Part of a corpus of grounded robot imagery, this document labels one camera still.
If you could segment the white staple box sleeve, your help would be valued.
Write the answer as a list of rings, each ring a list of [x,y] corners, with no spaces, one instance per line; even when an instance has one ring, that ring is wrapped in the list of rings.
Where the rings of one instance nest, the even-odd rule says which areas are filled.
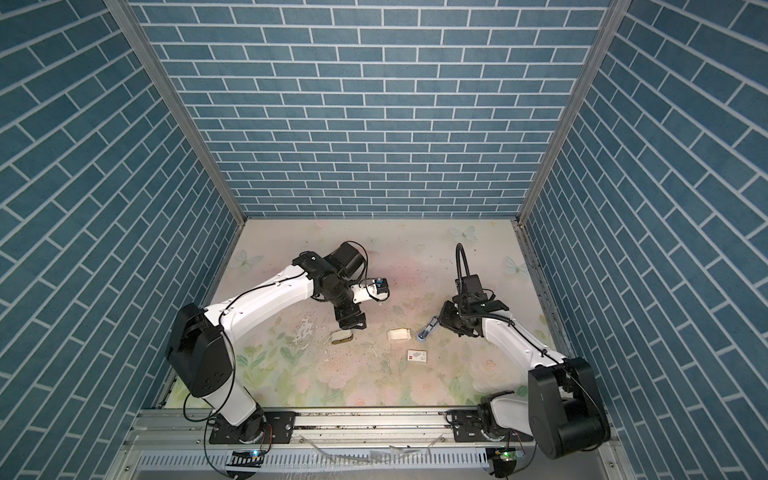
[[[409,349],[406,354],[406,360],[409,362],[426,363],[427,352],[424,350]]]

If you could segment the beige stapler base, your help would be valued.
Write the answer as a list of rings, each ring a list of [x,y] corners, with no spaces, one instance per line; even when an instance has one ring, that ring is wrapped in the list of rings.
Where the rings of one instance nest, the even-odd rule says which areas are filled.
[[[347,331],[334,332],[331,335],[331,344],[340,345],[340,344],[350,342],[353,339],[354,339],[354,334],[352,332],[347,332]]]

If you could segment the blue stapler top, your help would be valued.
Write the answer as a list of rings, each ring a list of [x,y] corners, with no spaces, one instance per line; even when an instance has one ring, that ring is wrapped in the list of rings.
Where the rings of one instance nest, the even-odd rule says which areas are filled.
[[[419,342],[424,342],[427,340],[427,338],[430,336],[430,334],[434,331],[434,329],[439,325],[439,319],[437,316],[433,316],[428,324],[423,327],[416,335],[416,339]]]

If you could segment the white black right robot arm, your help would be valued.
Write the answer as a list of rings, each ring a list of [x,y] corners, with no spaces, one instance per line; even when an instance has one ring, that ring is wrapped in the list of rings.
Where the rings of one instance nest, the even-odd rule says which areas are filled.
[[[525,400],[512,392],[481,400],[481,431],[493,439],[527,435],[550,459],[607,442],[611,428],[590,364],[536,338],[503,302],[486,293],[477,275],[459,277],[456,286],[438,324],[459,336],[487,340],[527,373]]]

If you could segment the open staple box tray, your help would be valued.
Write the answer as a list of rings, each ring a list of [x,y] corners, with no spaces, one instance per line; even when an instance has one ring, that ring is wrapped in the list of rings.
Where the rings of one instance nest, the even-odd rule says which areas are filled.
[[[392,342],[407,341],[412,338],[412,334],[408,328],[397,328],[388,330],[387,338]]]

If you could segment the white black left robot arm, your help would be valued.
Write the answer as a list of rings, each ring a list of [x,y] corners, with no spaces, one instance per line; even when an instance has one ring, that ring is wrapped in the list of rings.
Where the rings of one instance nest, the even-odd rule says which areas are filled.
[[[308,299],[332,305],[340,329],[364,329],[360,304],[384,302],[390,295],[386,279],[367,273],[367,251],[357,242],[345,241],[326,256],[304,251],[272,278],[230,299],[183,306],[172,324],[165,358],[190,396],[213,409],[213,418],[232,427],[251,425],[260,420],[260,405],[237,379],[236,342]]]

